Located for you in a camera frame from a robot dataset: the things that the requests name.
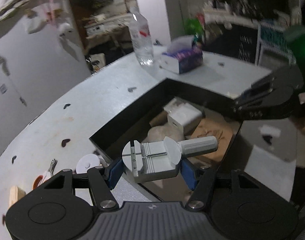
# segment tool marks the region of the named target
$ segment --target gray cylindrical handle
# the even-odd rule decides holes
[[[185,140],[179,142],[178,145],[183,158],[211,153],[218,149],[218,141],[215,136]]]

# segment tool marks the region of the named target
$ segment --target small black object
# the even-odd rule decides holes
[[[12,157],[11,159],[11,163],[14,164],[14,160],[17,158],[17,155],[15,155],[14,157]]]
[[[21,103],[24,104],[25,106],[27,106],[27,102],[25,99],[23,99],[22,97],[19,98]]]
[[[162,46],[162,44],[158,40],[155,41],[154,45]]]
[[[132,93],[135,89],[137,89],[137,87],[130,87],[128,88],[128,92]]]
[[[5,216],[5,214],[2,214],[1,223],[2,223],[3,226],[5,226],[5,223],[6,223],[6,216]]]
[[[71,141],[70,139],[62,140],[62,142],[61,142],[61,147],[65,147],[66,144],[67,144],[68,142],[70,142],[70,141]]]
[[[70,106],[71,104],[65,104],[65,106],[63,107],[63,109],[66,109],[68,106]]]
[[[269,145],[272,145],[272,142],[271,142],[272,136],[271,135],[263,135],[262,138],[264,139],[264,141],[266,143],[268,143]]]

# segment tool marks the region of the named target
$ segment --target silver screw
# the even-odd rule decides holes
[[[116,202],[114,202],[113,200],[104,200],[100,203],[100,206],[102,208],[113,208],[116,205]]]
[[[148,206],[149,209],[154,210],[157,208],[157,206],[155,204],[151,204]]]
[[[192,209],[200,209],[204,206],[205,204],[200,201],[200,200],[193,200],[193,201],[190,201],[188,203],[188,206]]]
[[[201,168],[202,168],[203,170],[209,169],[210,167],[211,167],[211,165],[210,165],[209,163],[207,163],[205,166],[201,166]]]

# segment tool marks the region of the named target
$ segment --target tabletop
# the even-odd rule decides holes
[[[89,138],[165,78],[234,98],[270,73],[237,59],[204,52],[203,66],[176,75],[159,68],[158,57],[163,51],[164,47],[154,47],[156,63],[151,67],[142,67],[133,53],[108,65],[55,101],[11,142],[0,157],[0,239],[10,239],[2,226],[2,214],[8,209],[11,186],[29,193],[34,179],[49,168],[53,158],[58,160],[55,173],[65,168],[74,170],[82,156],[95,150]],[[129,92],[129,87],[136,89]],[[70,141],[62,147],[64,139]],[[113,194],[119,204],[154,200],[123,178]]]

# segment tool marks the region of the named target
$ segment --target tissue box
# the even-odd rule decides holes
[[[202,50],[194,47],[192,49],[184,49],[179,52],[161,55],[160,65],[176,74],[186,73],[203,64]]]

